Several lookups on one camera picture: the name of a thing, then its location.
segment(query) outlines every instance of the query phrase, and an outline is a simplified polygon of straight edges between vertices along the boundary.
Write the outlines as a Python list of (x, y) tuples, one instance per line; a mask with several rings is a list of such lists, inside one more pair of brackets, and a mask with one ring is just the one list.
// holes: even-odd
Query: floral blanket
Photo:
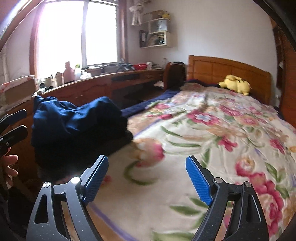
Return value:
[[(134, 141), (109, 157), (108, 173), (88, 206), (105, 241), (192, 239), (208, 206), (186, 172), (189, 155), (214, 177), (252, 183), (270, 240), (292, 219), (296, 130), (272, 107), (229, 90), (187, 83), (173, 98), (131, 117), (128, 128)], [(231, 209), (229, 203), (217, 241), (224, 238)]]

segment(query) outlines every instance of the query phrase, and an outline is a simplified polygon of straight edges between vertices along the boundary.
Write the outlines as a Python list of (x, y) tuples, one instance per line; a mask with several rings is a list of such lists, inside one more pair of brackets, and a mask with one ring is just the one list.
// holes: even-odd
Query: pikachu plush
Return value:
[(224, 82), (218, 84), (222, 88), (228, 88), (229, 90), (233, 90), (243, 95), (249, 95), (251, 89), (250, 84), (247, 81), (230, 74), (225, 77)]

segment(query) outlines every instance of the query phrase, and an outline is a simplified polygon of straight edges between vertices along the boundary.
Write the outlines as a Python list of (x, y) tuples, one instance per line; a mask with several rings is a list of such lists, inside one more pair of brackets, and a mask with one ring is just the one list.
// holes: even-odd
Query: metal bolt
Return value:
[(220, 177), (217, 177), (217, 178), (215, 178), (215, 182), (216, 183), (222, 183), (223, 182), (223, 179), (220, 178)]
[(252, 184), (250, 182), (245, 182), (244, 185), (248, 188), (250, 188), (252, 186)]
[(72, 178), (72, 179), (71, 179), (71, 182), (72, 182), (73, 184), (77, 184), (77, 183), (79, 183), (79, 182), (80, 182), (80, 177), (74, 177), (74, 178)]
[(45, 182), (44, 184), (43, 184), (43, 187), (44, 188), (48, 188), (50, 186), (50, 182)]

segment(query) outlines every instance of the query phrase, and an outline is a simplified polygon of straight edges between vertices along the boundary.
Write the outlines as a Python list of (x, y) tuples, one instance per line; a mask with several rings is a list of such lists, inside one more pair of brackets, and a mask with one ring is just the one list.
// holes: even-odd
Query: cardboard box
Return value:
[(149, 12), (143, 15), (143, 22), (148, 22), (153, 19), (161, 18), (159, 17), (162, 16), (165, 12), (163, 10), (157, 10), (153, 12)]
[(0, 86), (0, 105), (11, 105), (36, 92), (35, 76), (25, 76)]

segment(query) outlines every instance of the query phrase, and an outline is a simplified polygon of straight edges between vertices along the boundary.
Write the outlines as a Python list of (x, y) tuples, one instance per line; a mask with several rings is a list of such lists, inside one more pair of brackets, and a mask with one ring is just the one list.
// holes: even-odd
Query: bright window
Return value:
[(37, 38), (37, 75), (47, 78), (71, 67), (118, 61), (116, 0), (48, 1)]

